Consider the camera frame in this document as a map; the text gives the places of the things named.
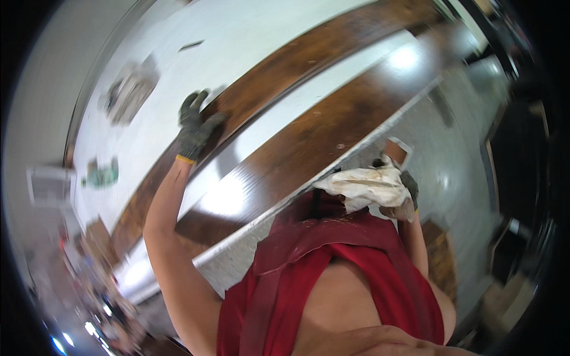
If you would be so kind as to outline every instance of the fluorescent light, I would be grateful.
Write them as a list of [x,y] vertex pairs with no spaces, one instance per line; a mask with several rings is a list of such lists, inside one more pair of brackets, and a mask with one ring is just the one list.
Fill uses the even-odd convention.
[[66,339],[67,343],[70,344],[71,346],[75,347],[75,345],[73,344],[73,340],[70,338],[70,336],[66,333],[63,333],[63,337]]
[[111,316],[111,314],[113,314],[111,312],[111,310],[109,309],[109,306],[107,304],[103,305],[103,310],[107,313],[107,315]]
[[105,346],[101,345],[101,347],[103,348],[103,350],[105,350],[109,354],[109,356],[117,356],[114,353],[112,353],[111,351],[109,351],[109,349],[106,349]]
[[96,332],[95,327],[90,322],[85,323],[85,330],[87,330],[87,332],[91,336],[93,336],[93,333]]
[[63,345],[58,341],[58,339],[56,339],[56,338],[53,337],[53,336],[51,337],[51,339],[53,340],[55,347],[57,347],[58,350],[61,351],[62,354],[65,355],[65,354],[66,354],[66,351],[65,351],[65,349],[63,348]]

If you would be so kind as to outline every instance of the white wall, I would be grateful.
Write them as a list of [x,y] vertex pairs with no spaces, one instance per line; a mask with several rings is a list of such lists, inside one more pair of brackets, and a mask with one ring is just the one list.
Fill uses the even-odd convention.
[[134,3],[64,1],[38,37],[22,71],[9,111],[2,170],[4,211],[21,268],[25,267],[23,251],[52,243],[49,230],[61,221],[57,210],[31,207],[26,167],[61,165],[70,119],[87,72]]

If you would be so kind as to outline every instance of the gray work glove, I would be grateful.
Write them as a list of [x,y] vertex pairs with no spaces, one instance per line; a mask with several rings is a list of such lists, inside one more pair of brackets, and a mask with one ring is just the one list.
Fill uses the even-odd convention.
[[214,129],[223,123],[227,117],[225,114],[213,114],[202,123],[200,119],[200,106],[208,92],[202,91],[200,94],[192,93],[180,106],[179,124],[182,126],[176,140],[180,144],[179,155],[194,163],[198,159],[200,151],[206,146]]
[[412,175],[407,170],[402,172],[400,179],[402,180],[402,184],[410,191],[412,201],[414,202],[414,211],[418,210],[418,194],[420,193],[418,183],[416,183],[414,178],[412,178]]

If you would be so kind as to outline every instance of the wooden panel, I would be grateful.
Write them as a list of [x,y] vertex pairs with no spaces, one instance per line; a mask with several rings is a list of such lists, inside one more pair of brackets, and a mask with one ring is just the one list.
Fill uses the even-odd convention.
[[431,220],[422,224],[429,262],[429,279],[441,289],[457,307],[457,275],[451,238]]
[[466,27],[456,24],[437,26],[417,43],[399,48],[253,152],[183,216],[177,232],[195,243],[221,241],[361,141],[445,68],[471,53],[475,43]]
[[[230,118],[223,130],[210,140],[198,164],[214,149],[223,147],[248,122],[339,60],[394,32],[408,28],[417,33],[425,28],[425,23],[434,24],[440,19],[431,0],[376,2],[331,19],[294,39],[249,70],[204,109],[204,117],[221,111]],[[125,208],[112,234],[119,256],[141,236],[150,202],[174,162],[177,150],[173,142]]]

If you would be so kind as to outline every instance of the white rag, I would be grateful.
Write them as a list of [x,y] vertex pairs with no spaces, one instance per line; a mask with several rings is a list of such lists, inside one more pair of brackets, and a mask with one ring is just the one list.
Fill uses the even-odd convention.
[[389,217],[412,221],[412,196],[400,179],[402,172],[394,167],[392,159],[386,154],[382,155],[382,161],[385,165],[377,169],[356,168],[333,173],[313,183],[313,187],[323,189],[330,195],[344,195],[344,206],[348,213],[377,203],[380,207],[388,208],[382,211],[384,215],[385,211],[389,211]]

